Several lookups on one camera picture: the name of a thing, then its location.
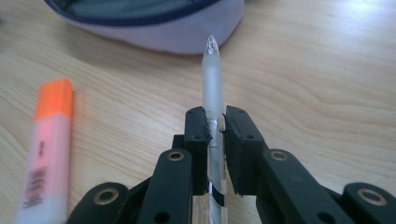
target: pen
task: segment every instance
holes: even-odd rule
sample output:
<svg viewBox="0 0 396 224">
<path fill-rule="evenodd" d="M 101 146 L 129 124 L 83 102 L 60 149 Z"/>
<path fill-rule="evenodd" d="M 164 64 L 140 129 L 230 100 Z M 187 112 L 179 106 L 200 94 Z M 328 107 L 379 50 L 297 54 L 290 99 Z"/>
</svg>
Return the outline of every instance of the pen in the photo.
<svg viewBox="0 0 396 224">
<path fill-rule="evenodd" d="M 16 224 L 64 224 L 67 220 L 72 89 L 66 78 L 40 89 Z"/>
<path fill-rule="evenodd" d="M 216 39 L 211 35 L 202 61 L 204 73 L 204 109 L 212 139 L 209 142 L 209 218 L 210 223 L 227 223 L 226 179 L 221 127 L 224 125 L 221 58 Z"/>
</svg>

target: highlighter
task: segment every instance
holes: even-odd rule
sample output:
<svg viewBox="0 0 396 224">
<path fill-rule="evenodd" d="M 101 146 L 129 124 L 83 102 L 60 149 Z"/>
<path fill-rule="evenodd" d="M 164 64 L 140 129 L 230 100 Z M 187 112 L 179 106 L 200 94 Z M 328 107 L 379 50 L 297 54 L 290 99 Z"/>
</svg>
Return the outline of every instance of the highlighter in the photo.
<svg viewBox="0 0 396 224">
<path fill-rule="evenodd" d="M 60 78 L 41 86 L 16 224 L 67 220 L 73 86 Z"/>
</svg>

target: pen tip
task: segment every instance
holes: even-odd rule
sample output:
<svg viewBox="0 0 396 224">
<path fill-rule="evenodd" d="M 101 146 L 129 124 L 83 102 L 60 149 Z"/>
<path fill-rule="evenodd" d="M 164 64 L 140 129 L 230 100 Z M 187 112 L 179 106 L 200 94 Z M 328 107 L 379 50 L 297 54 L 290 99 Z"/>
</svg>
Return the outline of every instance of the pen tip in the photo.
<svg viewBox="0 0 396 224">
<path fill-rule="evenodd" d="M 207 46 L 205 54 L 218 54 L 219 55 L 219 46 L 218 42 L 216 42 L 216 38 L 213 35 L 210 35 L 207 39 Z"/>
</svg>

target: pencil case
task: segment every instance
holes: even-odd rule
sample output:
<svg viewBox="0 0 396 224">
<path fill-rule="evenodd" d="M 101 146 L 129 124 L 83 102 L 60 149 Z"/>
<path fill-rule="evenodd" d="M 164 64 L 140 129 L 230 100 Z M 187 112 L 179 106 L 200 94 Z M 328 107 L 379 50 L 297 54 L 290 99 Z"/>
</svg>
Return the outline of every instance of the pencil case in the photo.
<svg viewBox="0 0 396 224">
<path fill-rule="evenodd" d="M 94 34 L 180 54 L 223 44 L 244 14 L 244 0 L 45 0 L 65 21 Z"/>
</svg>

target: desk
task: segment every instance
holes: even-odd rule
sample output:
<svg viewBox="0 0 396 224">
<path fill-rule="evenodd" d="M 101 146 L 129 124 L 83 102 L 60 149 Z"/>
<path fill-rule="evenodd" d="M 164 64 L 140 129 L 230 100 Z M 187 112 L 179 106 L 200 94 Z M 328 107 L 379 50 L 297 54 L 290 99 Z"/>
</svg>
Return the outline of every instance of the desk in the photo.
<svg viewBox="0 0 396 224">
<path fill-rule="evenodd" d="M 396 195 L 396 4 L 372 2 L 247 0 L 220 48 L 223 94 L 323 186 L 362 181 Z M 43 82 L 75 86 L 69 212 L 100 183 L 151 176 L 202 104 L 201 55 L 92 35 L 43 1 L 2 0 L 0 18 L 1 224 L 17 211 Z M 229 223 L 260 222 L 231 182 L 228 209 Z"/>
</svg>

